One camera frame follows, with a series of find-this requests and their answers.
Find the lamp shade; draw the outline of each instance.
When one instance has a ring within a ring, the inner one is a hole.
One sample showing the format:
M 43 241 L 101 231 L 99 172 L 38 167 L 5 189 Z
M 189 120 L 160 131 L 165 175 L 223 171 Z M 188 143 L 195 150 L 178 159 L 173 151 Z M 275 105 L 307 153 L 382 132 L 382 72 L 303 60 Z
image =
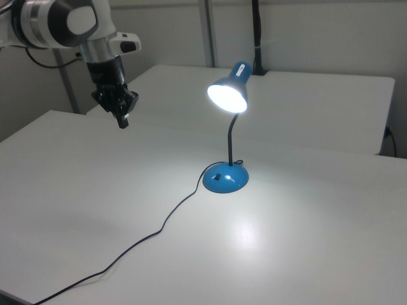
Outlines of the lamp shade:
M 247 109 L 246 83 L 252 74 L 247 62 L 237 62 L 226 78 L 221 78 L 208 87 L 210 99 L 224 110 L 240 113 Z

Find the table surface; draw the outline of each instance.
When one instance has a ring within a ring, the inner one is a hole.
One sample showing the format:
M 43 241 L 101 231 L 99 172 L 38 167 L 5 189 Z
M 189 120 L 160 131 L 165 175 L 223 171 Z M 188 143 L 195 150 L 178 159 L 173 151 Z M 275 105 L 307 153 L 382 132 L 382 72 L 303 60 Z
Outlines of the table surface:
M 407 162 L 235 137 L 248 185 L 49 304 L 405 304 Z M 224 136 L 49 112 L 0 144 L 0 290 L 29 302 L 156 231 Z
M 129 123 L 224 135 L 227 112 L 207 98 L 206 89 L 229 69 L 157 65 L 129 83 L 139 101 Z M 380 152 L 394 80 L 292 72 L 251 76 L 249 107 L 235 135 L 336 151 Z M 88 115 L 111 118 L 101 106 Z

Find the light bulb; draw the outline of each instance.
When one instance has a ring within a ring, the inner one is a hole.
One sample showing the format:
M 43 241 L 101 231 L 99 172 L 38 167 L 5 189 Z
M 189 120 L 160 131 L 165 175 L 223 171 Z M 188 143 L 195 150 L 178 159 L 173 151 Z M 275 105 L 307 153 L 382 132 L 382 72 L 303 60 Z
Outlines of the light bulb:
M 240 113 L 247 109 L 247 102 L 243 96 L 229 86 L 212 85 L 208 88 L 210 99 L 220 108 Z

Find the table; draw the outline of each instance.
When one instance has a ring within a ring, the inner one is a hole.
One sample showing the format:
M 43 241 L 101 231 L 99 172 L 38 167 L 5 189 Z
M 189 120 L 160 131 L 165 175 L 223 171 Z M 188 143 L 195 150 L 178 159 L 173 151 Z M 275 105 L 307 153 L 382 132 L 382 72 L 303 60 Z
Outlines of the table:
M 225 138 L 49 112 L 0 144 L 0 290 L 36 302 L 107 266 L 192 192 Z M 248 185 L 202 185 L 164 232 L 46 304 L 404 304 L 407 162 L 235 137 Z
M 139 101 L 129 123 L 224 135 L 229 114 L 209 102 L 206 88 L 230 69 L 157 65 L 129 83 Z M 299 146 L 377 154 L 394 79 L 268 72 L 251 76 L 249 107 L 235 135 Z M 111 118 L 101 106 L 90 116 Z

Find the robotic arm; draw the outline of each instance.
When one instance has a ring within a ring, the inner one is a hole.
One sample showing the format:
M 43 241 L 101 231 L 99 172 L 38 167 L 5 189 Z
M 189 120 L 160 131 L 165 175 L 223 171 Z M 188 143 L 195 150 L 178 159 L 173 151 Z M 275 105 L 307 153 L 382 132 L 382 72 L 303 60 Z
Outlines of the robotic arm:
M 116 31 L 109 0 L 0 0 L 0 48 L 79 46 L 96 91 L 92 97 L 112 112 L 120 128 L 139 95 L 124 80 L 120 55 L 139 51 L 135 34 Z

